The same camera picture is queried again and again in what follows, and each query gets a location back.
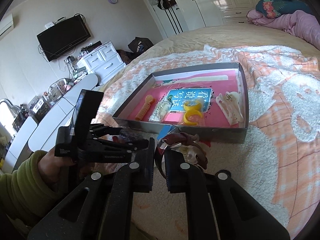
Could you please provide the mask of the left hand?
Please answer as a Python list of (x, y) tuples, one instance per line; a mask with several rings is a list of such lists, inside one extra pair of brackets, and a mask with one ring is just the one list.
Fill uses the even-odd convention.
[(55, 156), (55, 148), (49, 151), (39, 150), (35, 173), (47, 185), (78, 181), (92, 172), (95, 163), (74, 161), (70, 157)]

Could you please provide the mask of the green left sleeve forearm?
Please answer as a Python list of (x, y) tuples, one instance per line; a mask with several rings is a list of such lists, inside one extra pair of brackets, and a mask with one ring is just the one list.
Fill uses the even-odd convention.
[(47, 186), (35, 173), (38, 154), (32, 154), (12, 174), (1, 175), (1, 235), (22, 236), (15, 220), (36, 224), (57, 197), (55, 185)]

